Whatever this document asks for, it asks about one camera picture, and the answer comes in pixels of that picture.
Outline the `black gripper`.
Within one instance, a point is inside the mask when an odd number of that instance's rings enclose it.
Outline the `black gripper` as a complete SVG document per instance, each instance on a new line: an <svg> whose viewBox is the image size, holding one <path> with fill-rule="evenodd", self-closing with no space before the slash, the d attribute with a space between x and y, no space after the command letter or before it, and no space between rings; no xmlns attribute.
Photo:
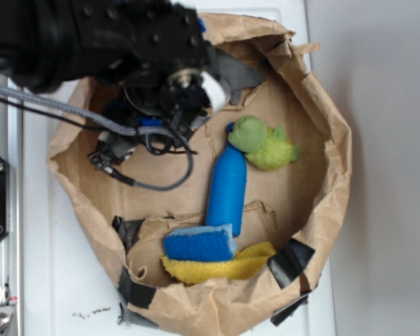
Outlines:
<svg viewBox="0 0 420 336"><path fill-rule="evenodd" d="M127 87L107 103L102 115L123 126L166 127L186 140L210 114L228 103L222 86L209 73L186 69L168 77L160 88ZM123 136L103 131L95 151L88 155L96 169L119 165L142 144L154 155L174 153L181 142L163 134Z"/></svg>

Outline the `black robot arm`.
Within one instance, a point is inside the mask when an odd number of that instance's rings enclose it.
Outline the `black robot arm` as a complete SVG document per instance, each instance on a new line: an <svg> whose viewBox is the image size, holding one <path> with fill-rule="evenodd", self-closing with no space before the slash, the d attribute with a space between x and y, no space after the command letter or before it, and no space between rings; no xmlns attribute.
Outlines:
<svg viewBox="0 0 420 336"><path fill-rule="evenodd" d="M215 50L193 9L169 1L0 1L0 102L14 99L87 119L136 145L152 134L188 147L179 120L212 105L204 74ZM63 82L92 77L102 85L155 93L155 124L120 124L46 99Z"/></svg>

